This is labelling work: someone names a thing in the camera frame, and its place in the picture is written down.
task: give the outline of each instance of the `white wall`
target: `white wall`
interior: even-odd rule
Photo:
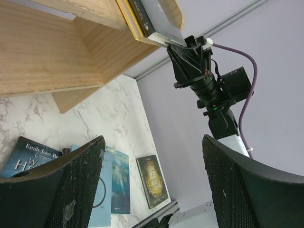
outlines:
[[[304,1],[270,0],[214,35],[213,41],[249,53],[258,82],[244,118],[244,132],[256,160],[304,176]],[[242,56],[213,48],[220,73],[252,66]],[[211,198],[201,140],[208,119],[189,89],[174,89],[167,64],[138,82],[156,149],[172,197],[181,210]],[[232,110],[238,118],[243,102]]]

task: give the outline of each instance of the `metal bar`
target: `metal bar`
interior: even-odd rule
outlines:
[[[158,210],[157,212],[153,213],[152,215],[150,215],[149,217],[138,223],[137,225],[133,226],[132,228],[141,228],[155,218],[158,219],[158,221],[160,221],[162,217],[168,214],[174,214],[179,210],[180,210],[179,205],[177,201],[174,200],[171,203],[164,206],[162,209]]]
[[[255,1],[247,4],[243,8],[241,8],[238,11],[236,11],[235,13],[231,14],[229,17],[220,21],[215,26],[207,29],[202,34],[198,35],[198,37],[199,36],[210,37],[210,36],[218,33],[222,29],[226,28],[228,25],[231,25],[232,23],[236,22],[238,19],[240,19],[241,17],[245,16],[246,14],[252,12],[253,10],[255,10],[256,8],[258,8],[259,6],[261,6],[262,4],[264,4],[267,1],[269,1],[269,0],[255,0]],[[151,65],[150,67],[146,68],[142,72],[140,72],[138,75],[136,75],[134,77],[134,79],[136,79],[136,81],[139,81],[139,80],[143,79],[144,77],[146,77],[148,74],[159,69],[160,67],[162,67],[163,65],[165,65],[168,62],[170,62],[170,58],[169,58],[169,56],[166,56],[166,57],[160,59],[159,61],[157,61],[156,63],[154,63],[153,65]]]

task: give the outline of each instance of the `stack of books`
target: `stack of books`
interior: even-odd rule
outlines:
[[[187,46],[180,29],[170,23],[162,1],[116,1],[136,40],[161,47]]]

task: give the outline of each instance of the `white marble wall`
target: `white marble wall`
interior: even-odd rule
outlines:
[[[21,135],[58,150],[103,135],[129,155],[131,214],[113,214],[113,228],[130,228],[170,202],[149,210],[144,196],[136,158],[156,149],[134,79],[119,76],[65,114],[51,94],[0,99],[0,170]]]

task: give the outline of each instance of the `book cover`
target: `book cover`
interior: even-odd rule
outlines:
[[[113,155],[112,213],[130,214],[129,156],[108,146],[105,151]]]
[[[139,24],[138,19],[135,15],[134,11],[132,10],[132,7],[128,0],[116,0],[116,2],[123,14],[125,21],[127,22],[128,26],[129,26],[130,31],[132,32],[134,39],[136,39],[140,42],[164,47],[164,45],[162,43],[152,41],[145,36],[145,34],[141,28],[141,25]]]
[[[60,151],[20,136],[9,159],[5,163],[1,176],[12,177],[17,173],[58,158],[61,154]]]
[[[74,151],[79,147],[80,146],[72,145],[71,151]],[[90,216],[89,228],[111,226],[113,155],[109,152],[104,152],[104,155],[94,204]]]
[[[128,0],[146,37],[156,32],[141,0]]]
[[[149,209],[169,196],[156,155],[136,159]]]
[[[156,42],[166,44],[177,44],[187,46],[181,31],[178,27],[171,24],[165,10],[164,1],[159,0],[140,0],[146,13],[156,30],[148,38]]]

